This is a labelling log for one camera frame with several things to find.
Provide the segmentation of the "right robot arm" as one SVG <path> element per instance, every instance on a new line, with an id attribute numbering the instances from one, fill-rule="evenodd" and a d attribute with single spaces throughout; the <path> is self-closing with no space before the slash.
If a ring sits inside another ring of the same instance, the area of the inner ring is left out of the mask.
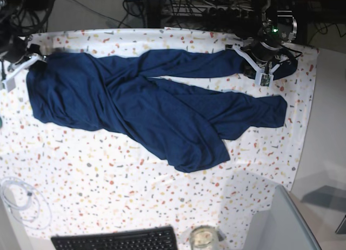
<path id="1" fill-rule="evenodd" d="M 38 46 L 29 43 L 34 34 L 48 31 L 56 0 L 1 0 L 1 61 L 18 64 Z"/>

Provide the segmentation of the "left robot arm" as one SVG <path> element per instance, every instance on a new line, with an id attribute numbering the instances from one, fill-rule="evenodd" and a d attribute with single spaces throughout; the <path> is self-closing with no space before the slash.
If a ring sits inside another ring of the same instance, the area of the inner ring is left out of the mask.
<path id="1" fill-rule="evenodd" d="M 294 0 L 249 0 L 249 6 L 236 3 L 239 12 L 234 34 L 244 40 L 242 51 L 259 66 L 273 60 L 284 43 L 297 34 Z"/>

